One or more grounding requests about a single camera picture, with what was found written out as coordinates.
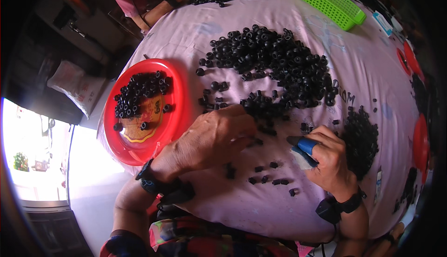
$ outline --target wrist strap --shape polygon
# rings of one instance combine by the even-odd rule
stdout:
[[[171,5],[174,9],[179,8],[180,7],[180,3],[177,2],[177,0],[165,0],[167,3],[169,3],[169,5]]]
[[[396,240],[390,233],[386,234],[383,238],[388,240],[391,243],[391,245],[394,245],[396,243]]]
[[[180,185],[181,181],[179,178],[176,178],[171,183],[164,183],[158,181],[150,172],[150,166],[153,159],[149,160],[144,164],[141,171],[137,174],[135,177],[135,180],[140,180],[141,187],[148,193],[152,194],[159,194],[162,193],[163,195],[169,194],[175,190],[177,190]]]
[[[357,193],[352,195],[349,200],[344,203],[337,202],[335,207],[339,213],[351,213],[360,206],[360,204],[362,203],[362,198],[366,198],[366,194],[359,187]]]

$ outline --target red object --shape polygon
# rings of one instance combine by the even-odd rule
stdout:
[[[421,81],[425,81],[425,77],[424,74],[422,73],[421,67],[419,66],[419,63],[416,60],[416,56],[411,50],[411,47],[408,44],[408,42],[404,43],[404,53],[411,70],[415,72],[416,75],[419,76],[419,78],[421,78]]]
[[[428,171],[430,145],[427,137],[427,122],[423,114],[419,115],[413,133],[413,158],[416,167],[422,172],[422,184],[425,184]]]
[[[144,98],[142,102],[150,102],[148,112],[143,112],[140,118],[120,119],[115,118],[114,96],[120,94],[120,88],[127,86],[132,75],[137,73],[150,73],[160,70],[166,76],[172,77],[173,85],[170,87],[169,93],[154,98]],[[104,131],[107,142],[113,154],[127,165],[142,166],[149,159],[160,153],[161,149],[171,141],[178,139],[184,131],[192,124],[191,105],[188,99],[187,88],[184,80],[178,70],[170,62],[163,59],[146,59],[126,70],[113,86],[109,98],[104,109]],[[165,104],[171,104],[173,110],[168,113],[161,113],[161,109]],[[152,130],[140,131],[139,126],[142,121],[148,121]],[[125,133],[113,130],[113,126],[117,122],[126,124]],[[134,134],[147,134],[140,139],[129,138],[133,131]]]
[[[411,70],[408,67],[407,58],[399,48],[397,48],[397,57],[399,58],[400,64],[402,64],[402,68],[404,69],[405,73],[411,76]]]

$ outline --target hand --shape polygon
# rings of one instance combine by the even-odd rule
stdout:
[[[154,176],[165,182],[188,171],[223,165],[252,142],[256,125],[241,105],[200,115],[176,141],[167,145],[151,164]]]
[[[358,186],[355,174],[346,165],[345,142],[324,125],[305,137],[318,142],[312,149],[312,157],[319,164],[304,170],[308,179],[332,193],[338,202],[349,200]]]

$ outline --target table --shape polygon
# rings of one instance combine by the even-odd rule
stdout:
[[[335,106],[323,104],[316,108],[294,109],[291,121],[275,123],[277,137],[260,133],[258,137],[264,140],[264,145],[245,149],[232,162],[237,168],[235,180],[225,178],[224,167],[183,175],[182,180],[192,182],[196,196],[181,208],[205,220],[268,237],[309,242],[329,240],[333,234],[332,225],[315,213],[325,191],[308,181],[294,164],[285,137],[301,135],[301,122],[314,127],[324,124],[342,133],[348,106],[358,110],[363,105],[370,113],[371,123],[379,127],[380,151],[360,183],[368,195],[364,202],[370,218],[369,237],[383,235],[399,221],[405,208],[401,207],[393,214],[394,203],[400,198],[413,163],[412,138],[418,112],[411,97],[410,77],[396,56],[396,48],[402,49],[401,43],[396,37],[385,37],[374,23],[372,13],[358,5],[367,19],[363,25],[354,26],[349,32],[341,30],[301,0],[234,0],[225,8],[219,8],[215,3],[190,5],[174,10],[157,22],[124,70],[144,60],[143,54],[175,62],[185,72],[194,101],[202,96],[202,89],[209,88],[212,81],[229,82],[229,90],[219,95],[228,104],[239,103],[241,98],[256,90],[266,90],[269,96],[273,89],[281,93],[276,81],[268,77],[243,82],[234,70],[214,68],[203,77],[194,73],[198,60],[211,50],[210,40],[226,36],[229,31],[242,31],[255,23],[278,32],[282,32],[284,27],[290,29],[295,39],[304,42],[312,53],[326,55],[332,79],[339,82],[340,95],[335,99]],[[201,111],[197,105],[194,113],[198,116]],[[340,124],[333,125],[333,120],[340,120]],[[102,118],[98,125],[98,140],[114,157],[104,136]],[[277,161],[280,167],[267,169],[260,175],[254,173],[254,167],[267,167],[271,161]],[[132,174],[140,169],[121,164]],[[374,205],[376,175],[380,166],[382,192]],[[271,183],[252,185],[247,181],[248,177],[260,179],[266,174],[287,178],[291,183],[273,186]],[[299,194],[291,197],[288,193],[291,188],[298,188]]]

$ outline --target floor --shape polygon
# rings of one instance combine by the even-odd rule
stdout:
[[[131,178],[96,140],[96,130],[76,126],[68,173],[71,209],[94,256],[109,238],[113,206]]]

